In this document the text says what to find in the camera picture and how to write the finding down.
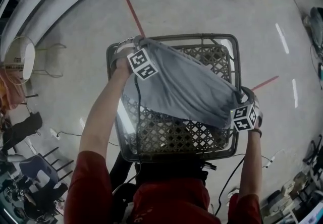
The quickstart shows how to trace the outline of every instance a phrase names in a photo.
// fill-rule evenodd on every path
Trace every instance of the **gray cloth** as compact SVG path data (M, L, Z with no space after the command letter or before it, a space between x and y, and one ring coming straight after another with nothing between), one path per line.
M134 43L147 50L159 71L144 81L138 78L142 106L218 128L230 126L230 110L238 107L240 98L235 86L172 47L141 37ZM134 77L128 79L124 94L138 102Z

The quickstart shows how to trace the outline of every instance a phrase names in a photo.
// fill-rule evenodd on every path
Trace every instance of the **power cord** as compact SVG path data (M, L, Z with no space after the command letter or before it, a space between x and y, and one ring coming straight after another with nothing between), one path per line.
M244 154L244 153L236 154L236 155L233 155L232 157L241 156L241 155L245 155L245 154ZM267 160L268 160L268 161L270 161L270 162L273 162L272 160L270 160L269 158L267 158L267 157L265 157L265 156L262 156L262 155L261 155L261 157L263 157L263 158L267 159Z
M239 166L242 164L242 162L244 161L244 158L245 158L245 157L243 157L243 159L239 162L239 164L236 166L236 168L233 170L233 172L232 172L232 173L231 173L231 175L229 176L229 178L228 178L228 180L227 180L226 184L223 186L223 189L222 189L222 191L221 191L221 193L220 193L220 195L219 195L219 199L218 199L218 201L219 201L219 206L218 206L218 209L217 209L217 211L216 211L216 213L215 213L215 216L218 214L218 212L219 212L219 210L221 209L221 206L222 206L222 203L221 203L221 196L222 196L222 194L223 194L223 192L224 192L225 188L227 187L227 185L228 185L228 183L229 183L229 181L230 181L231 177L234 175L234 173L237 171L238 167L239 167Z
M141 158L140 158L140 154L139 154L139 150L140 150L140 140L138 138L138 130L139 130L139 126L140 126L140 115L141 115L141 93L140 93L140 89L139 89L139 85L138 85L138 76L135 75L135 86L138 92L138 122L137 122L137 128L136 128L136 145L137 145L137 155L138 155L138 160L139 160L139 171L136 175L134 175L131 179L129 179L129 181L127 182L130 183L133 179L135 179L137 176L139 176L140 172L141 172Z
M60 131L60 132L58 132L58 133L56 134L56 137L57 137L57 138L59 137L59 134L60 134L60 133L64 133L64 134L67 134L67 135L73 135L73 136L79 136L79 137L81 137L81 136L82 136L81 134L66 133L66 132ZM114 144L114 143L112 143L112 142L108 142L108 143L109 143L109 144L111 144L111 145L113 145L113 146L120 147L119 145Z
M274 161L274 159L275 159L275 156L276 156L279 152L281 152L281 151L284 151L284 150L282 149L282 150L277 151L271 159L269 159L269 158L267 158L267 157L265 157L265 156L262 156L262 155L261 155L261 157L263 157L263 158L265 158L265 159L267 159L267 160L268 160L267 165L264 165L262 168L266 168L266 169L267 169L267 168L269 167L269 165L270 165L271 163L273 163L273 161ZM246 154L244 154L244 153L236 154L236 155L233 155L232 157L241 156L241 155L246 155ZM232 173L231 173L231 175L229 176L228 180L226 181L226 184L224 185L224 187L223 187L223 189L222 189L222 191L221 191L221 193L220 193L220 195L219 195L219 206L218 206L218 209L217 209L217 211L216 211L216 213L215 213L215 216L217 215L217 213L219 212L219 210L220 210L220 208L221 208L221 206L222 206L222 203L221 203L221 196L222 196L222 194L223 194L223 192L224 192L225 188L227 187L227 185L228 185L228 183L229 183L230 179L232 178L232 176L234 175L234 173L237 171L237 169L238 169L238 167L241 165L241 163L244 161L244 158L245 158L245 157L243 157L243 159L239 162L239 164L236 166L236 168L233 170L233 172L232 172Z
M322 88L322 85L321 85L321 79L320 79L320 77L318 76L318 72L316 71L316 67L315 67L315 65L314 65L314 62L313 62L313 56L312 56L312 47L313 47L314 45L312 44L311 45L311 47L309 48L309 53L310 53L310 55L311 55L311 60L312 60L312 65L313 65L313 68L314 68L314 70L315 70L315 74L317 75L317 77L318 77L318 83L319 83L319 85L320 85L320 87L321 87L321 90L323 90L323 88Z

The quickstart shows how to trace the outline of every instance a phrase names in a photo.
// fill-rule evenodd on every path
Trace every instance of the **red shirt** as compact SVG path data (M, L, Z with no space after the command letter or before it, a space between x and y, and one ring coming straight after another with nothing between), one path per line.
M208 191L198 179L144 183L134 195L130 223L220 224L217 217L207 212L209 201ZM110 223L111 207L112 189L105 159L91 151L79 153L66 200L64 223ZM241 198L230 212L233 212L230 223L261 223L256 195Z

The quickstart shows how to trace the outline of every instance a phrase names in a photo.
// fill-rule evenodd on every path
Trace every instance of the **white tape line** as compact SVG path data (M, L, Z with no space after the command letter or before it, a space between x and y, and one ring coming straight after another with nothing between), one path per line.
M4 211L5 211L5 213L10 217L10 219L12 219L13 220L13 222L14 223L16 223L16 224L18 224L18 222L16 222L16 220L10 215L10 213L9 212L7 212L7 210L6 209L4 209Z
M297 89L296 89L296 80L292 80L293 83L293 91L294 91L294 99L295 99L295 108L298 107L298 95L297 95Z
M283 43L283 47L285 49L285 53L286 54L289 54L289 49L288 49L288 46L287 46L287 42L286 42L286 39L285 39L285 36L280 28L280 26L278 25L278 23L276 23L276 28L277 28L277 31L278 31L278 34L279 34L279 37Z

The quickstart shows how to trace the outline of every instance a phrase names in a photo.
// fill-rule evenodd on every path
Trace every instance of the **blue chair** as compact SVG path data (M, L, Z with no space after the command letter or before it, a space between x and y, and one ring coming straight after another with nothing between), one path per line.
M42 170L48 177L49 179L57 184L59 181L63 180L65 177L67 177L69 174L71 174L73 171L69 171L66 175L63 177L59 178L58 172L62 170L63 168L67 167L71 163L74 162L74 160L71 160L70 162L66 163L59 169L55 169L53 165L59 161L58 159L55 160L53 163L49 163L45 157L48 155L52 154L54 151L56 151L58 147L55 149L51 150L49 153L46 155L42 156L41 154L37 154L31 158L28 158L22 162L19 163L19 167L21 170L21 173L30 179L35 180L37 178L37 174L40 170Z

